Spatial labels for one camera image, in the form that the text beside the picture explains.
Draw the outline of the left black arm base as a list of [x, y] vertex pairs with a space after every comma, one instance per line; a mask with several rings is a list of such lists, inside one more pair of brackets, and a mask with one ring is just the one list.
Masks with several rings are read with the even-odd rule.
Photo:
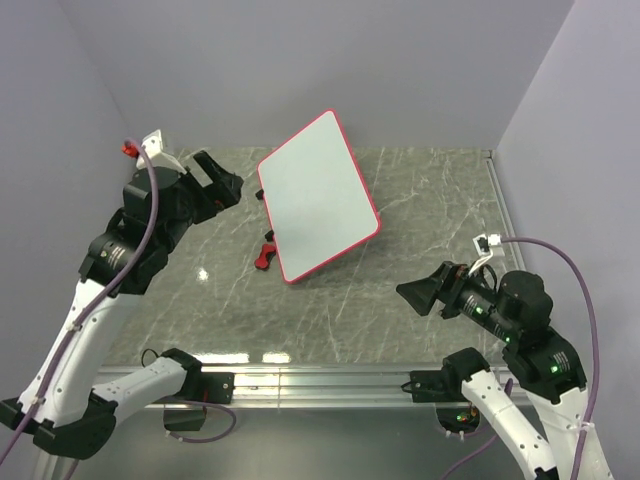
[[195, 377], [189, 400], [229, 405], [235, 388], [233, 372], [200, 372]]

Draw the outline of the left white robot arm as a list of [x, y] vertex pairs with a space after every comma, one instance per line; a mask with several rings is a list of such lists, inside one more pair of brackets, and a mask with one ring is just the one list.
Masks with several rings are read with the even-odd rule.
[[201, 400], [202, 364], [176, 348], [115, 381], [95, 379], [186, 231], [241, 199], [242, 178], [204, 151], [194, 160], [207, 185], [167, 154], [160, 139], [128, 139], [122, 151], [137, 162], [123, 204], [91, 242], [69, 313], [37, 375], [1, 403], [1, 422], [16, 436], [27, 434], [44, 452], [74, 460], [95, 455], [119, 424], [156, 401]]

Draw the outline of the white board with pink frame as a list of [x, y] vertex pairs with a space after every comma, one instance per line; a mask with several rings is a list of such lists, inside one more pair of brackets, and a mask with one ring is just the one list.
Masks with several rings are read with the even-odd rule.
[[381, 229], [372, 193], [333, 109], [269, 153], [256, 173], [287, 284], [366, 243]]

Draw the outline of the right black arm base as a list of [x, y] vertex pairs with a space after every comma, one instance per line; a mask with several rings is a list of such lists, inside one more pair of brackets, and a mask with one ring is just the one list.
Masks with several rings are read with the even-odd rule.
[[441, 370], [413, 370], [409, 380], [401, 386], [403, 393], [409, 394], [413, 403], [453, 403], [465, 398]]

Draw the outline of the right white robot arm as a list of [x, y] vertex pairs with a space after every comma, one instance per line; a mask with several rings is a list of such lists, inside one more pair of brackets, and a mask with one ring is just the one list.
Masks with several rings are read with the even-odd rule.
[[610, 479], [592, 421], [600, 366], [587, 374], [577, 350], [551, 325], [543, 279], [524, 270], [497, 276], [489, 262], [512, 238], [481, 234], [472, 264], [443, 262], [431, 275], [397, 286], [420, 316], [464, 316], [504, 344], [502, 358], [535, 409], [538, 432], [474, 348], [444, 358], [439, 371], [413, 371], [403, 384], [415, 403], [467, 402], [503, 442], [527, 479]]

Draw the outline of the red and black eraser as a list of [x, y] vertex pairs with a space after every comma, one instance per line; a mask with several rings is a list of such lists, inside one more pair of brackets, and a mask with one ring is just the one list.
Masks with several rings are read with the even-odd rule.
[[277, 248], [275, 245], [269, 243], [263, 244], [258, 257], [254, 261], [255, 268], [261, 271], [267, 271], [276, 255]]

